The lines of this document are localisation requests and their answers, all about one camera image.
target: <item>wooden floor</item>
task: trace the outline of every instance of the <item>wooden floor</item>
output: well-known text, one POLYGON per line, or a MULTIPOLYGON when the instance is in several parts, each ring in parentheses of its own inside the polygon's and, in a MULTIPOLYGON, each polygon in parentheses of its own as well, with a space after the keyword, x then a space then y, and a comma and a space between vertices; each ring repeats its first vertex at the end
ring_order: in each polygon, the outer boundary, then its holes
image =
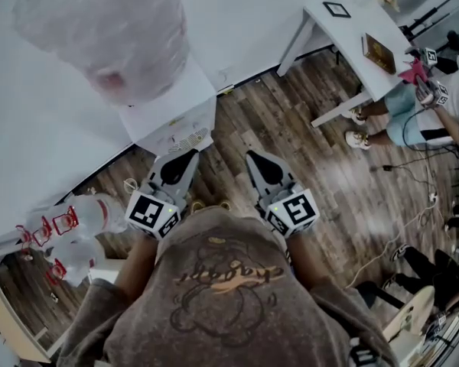
MULTIPOLYGON (((341 117, 320 128, 310 126, 310 120, 350 98, 358 84, 347 63, 340 60, 336 66, 334 55, 326 50, 301 60, 284 78, 275 72, 266 73, 219 98, 214 144, 201 154, 190 200, 198 198, 206 204, 216 204, 229 199, 236 215, 257 216, 253 208, 256 193, 246 172, 244 155, 250 148, 259 148, 284 158, 314 194, 321 219, 308 232, 309 247, 341 285, 349 284, 360 267, 380 255, 385 244, 397 235, 398 240, 388 252, 363 271, 356 284, 364 280, 380 283, 399 270, 411 273, 404 264, 389 263, 390 252, 403 242, 429 257, 437 248, 449 251, 451 240, 442 229, 442 216, 448 216, 453 200, 451 168, 458 165, 454 155, 429 161, 432 183, 440 197, 438 210, 425 212, 404 229, 430 205, 428 186, 415 182, 406 170, 385 172, 381 166, 421 159, 422 154, 394 147, 351 150, 343 133, 356 126, 341 117)), ((386 123, 386 116, 371 119, 364 129, 374 133, 386 123)), ((127 204, 124 179, 132 177, 140 182, 153 161, 152 155, 136 148, 76 193, 94 188, 127 204)), ((409 168, 418 180, 427 178, 424 161, 409 168)), ((101 235, 99 240, 108 258, 125 258, 132 235, 101 235)), ((44 279, 45 269, 38 256, 33 262, 24 262, 10 255, 0 267, 0 284, 33 333, 43 326, 50 329, 41 339, 48 346, 74 318, 87 286, 84 283, 77 290, 67 285, 51 287, 44 279), (50 300, 51 291, 59 297, 58 304, 50 300)), ((374 312, 381 323, 395 313, 382 304, 374 312)))

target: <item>black cable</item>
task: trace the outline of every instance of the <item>black cable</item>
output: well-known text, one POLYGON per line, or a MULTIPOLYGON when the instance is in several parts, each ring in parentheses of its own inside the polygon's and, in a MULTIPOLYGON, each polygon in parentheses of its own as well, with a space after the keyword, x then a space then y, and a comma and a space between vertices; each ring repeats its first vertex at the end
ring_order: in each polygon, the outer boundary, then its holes
MULTIPOLYGON (((414 148, 414 147, 412 147, 410 144, 408 144, 406 142, 406 126, 407 126, 407 124, 411 121, 411 119, 413 117, 416 117, 418 114, 423 113, 426 110, 427 109, 418 110, 415 114, 410 115, 409 118, 406 120, 405 124, 403 125, 403 133, 402 133, 403 142, 405 143, 406 147, 408 147, 412 151, 417 151, 417 152, 426 152, 426 151, 428 151, 428 148, 425 148, 425 149, 414 148)), ((450 146, 452 146, 452 145, 444 145, 441 148, 451 152, 459 160, 459 156, 457 155, 457 153, 455 151, 449 149, 450 146)))
POLYGON ((435 154, 429 155, 429 156, 427 156, 425 158, 419 158, 419 159, 415 159, 413 161, 409 161, 409 162, 405 162, 405 163, 401 163, 401 164, 384 164, 383 166, 390 166, 391 168, 396 168, 396 167, 400 167, 400 166, 406 166, 407 164, 412 164, 412 163, 415 163, 415 162, 428 160, 428 159, 434 158, 434 157, 436 157, 438 155, 445 155, 445 154, 448 154, 448 153, 451 153, 451 152, 452 151, 449 151, 449 150, 447 150, 446 152, 436 152, 435 154))
POLYGON ((413 179, 415 182, 418 182, 419 184, 425 184, 427 187, 433 187, 434 190, 436 189, 434 184, 432 184, 432 183, 430 183, 430 182, 428 182, 428 181, 426 181, 426 180, 417 180, 417 179, 415 178, 415 175, 413 174, 413 171, 411 171, 409 168, 403 167, 403 166, 397 166, 397 167, 395 167, 395 168, 399 168, 399 169, 408 171, 408 172, 410 173, 410 175, 412 176, 412 179, 413 179))

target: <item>gray t-shirt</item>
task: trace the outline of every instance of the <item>gray t-shirt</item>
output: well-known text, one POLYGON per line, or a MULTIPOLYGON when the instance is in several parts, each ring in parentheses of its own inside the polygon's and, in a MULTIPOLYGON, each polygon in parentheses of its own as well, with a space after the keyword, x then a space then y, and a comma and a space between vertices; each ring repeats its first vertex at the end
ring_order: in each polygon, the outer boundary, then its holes
POLYGON ((60 367, 97 360, 122 367, 348 366, 350 331, 395 365, 358 293, 331 281, 305 290, 256 219, 201 211, 158 253, 131 306, 112 284, 92 283, 60 367))

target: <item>person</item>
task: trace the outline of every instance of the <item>person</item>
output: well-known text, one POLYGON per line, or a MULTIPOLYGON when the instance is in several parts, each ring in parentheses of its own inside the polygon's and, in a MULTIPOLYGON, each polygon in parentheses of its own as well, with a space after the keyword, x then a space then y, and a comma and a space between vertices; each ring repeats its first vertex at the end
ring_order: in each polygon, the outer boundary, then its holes
POLYGON ((373 115, 391 115, 386 129, 374 135, 346 132, 347 144, 363 150, 373 145, 444 145, 451 142, 459 145, 459 56, 457 62, 439 57, 436 68, 446 73, 434 76, 448 89, 450 97, 444 106, 424 110, 416 86, 400 83, 378 102, 342 114, 358 125, 365 124, 373 115))
POLYGON ((385 282, 385 290, 396 283, 410 294, 416 294, 423 287, 435 288, 434 305, 440 311, 449 311, 459 303, 459 266, 442 250, 435 251, 435 264, 410 245, 398 247, 391 256, 391 261, 404 258, 419 278, 411 278, 403 273, 394 274, 385 282))
POLYGON ((114 284, 90 285, 57 365, 397 365, 359 294, 306 239, 287 239, 294 274, 260 221, 217 206, 159 243, 139 239, 114 284))

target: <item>plastic bottle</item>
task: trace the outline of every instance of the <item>plastic bottle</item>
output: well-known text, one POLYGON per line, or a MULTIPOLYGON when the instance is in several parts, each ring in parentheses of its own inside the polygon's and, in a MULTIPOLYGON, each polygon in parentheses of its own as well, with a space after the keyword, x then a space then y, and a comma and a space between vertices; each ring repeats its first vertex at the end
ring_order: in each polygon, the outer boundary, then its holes
POLYGON ((127 229, 122 205, 107 194, 73 196, 65 203, 36 209, 18 226, 25 247, 45 252, 60 240, 93 239, 103 232, 127 229))
POLYGON ((105 259, 103 247, 93 238, 68 242, 61 239, 46 260, 52 264, 47 278, 52 285, 64 280, 78 287, 89 274, 89 269, 105 259))

